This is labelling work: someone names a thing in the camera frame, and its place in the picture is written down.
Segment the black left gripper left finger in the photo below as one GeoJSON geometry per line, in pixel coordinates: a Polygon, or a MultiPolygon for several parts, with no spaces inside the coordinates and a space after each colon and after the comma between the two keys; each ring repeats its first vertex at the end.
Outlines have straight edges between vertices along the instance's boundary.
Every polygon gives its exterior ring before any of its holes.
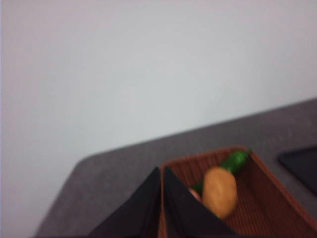
{"type": "Polygon", "coordinates": [[[130,198],[93,229],[90,238],[156,238],[160,216],[160,169],[154,170],[130,198]]]}

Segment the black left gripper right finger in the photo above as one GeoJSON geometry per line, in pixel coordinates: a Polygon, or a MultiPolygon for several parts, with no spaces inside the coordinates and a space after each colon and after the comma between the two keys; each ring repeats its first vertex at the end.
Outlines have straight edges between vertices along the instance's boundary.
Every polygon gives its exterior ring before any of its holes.
{"type": "Polygon", "coordinates": [[[236,235],[192,195],[169,167],[163,170],[163,189],[165,212],[181,238],[231,238],[236,235]]]}

